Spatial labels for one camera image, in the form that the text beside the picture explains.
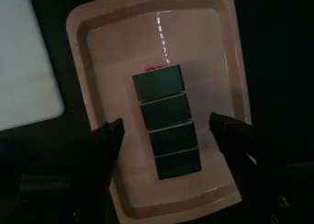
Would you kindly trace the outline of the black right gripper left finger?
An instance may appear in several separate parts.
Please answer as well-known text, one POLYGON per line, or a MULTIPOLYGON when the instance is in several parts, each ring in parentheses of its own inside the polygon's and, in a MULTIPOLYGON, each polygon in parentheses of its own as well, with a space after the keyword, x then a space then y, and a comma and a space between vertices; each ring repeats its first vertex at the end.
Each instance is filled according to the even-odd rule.
POLYGON ((22 172, 7 224, 97 224, 122 138, 124 122, 116 119, 38 157, 22 172))

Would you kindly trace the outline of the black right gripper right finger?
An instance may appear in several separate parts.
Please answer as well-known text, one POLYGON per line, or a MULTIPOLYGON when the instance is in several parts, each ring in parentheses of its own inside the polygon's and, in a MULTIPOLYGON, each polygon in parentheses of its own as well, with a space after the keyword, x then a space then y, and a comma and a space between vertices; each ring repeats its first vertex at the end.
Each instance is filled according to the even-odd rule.
POLYGON ((314 146, 217 113, 208 127, 253 224, 314 224, 314 146))

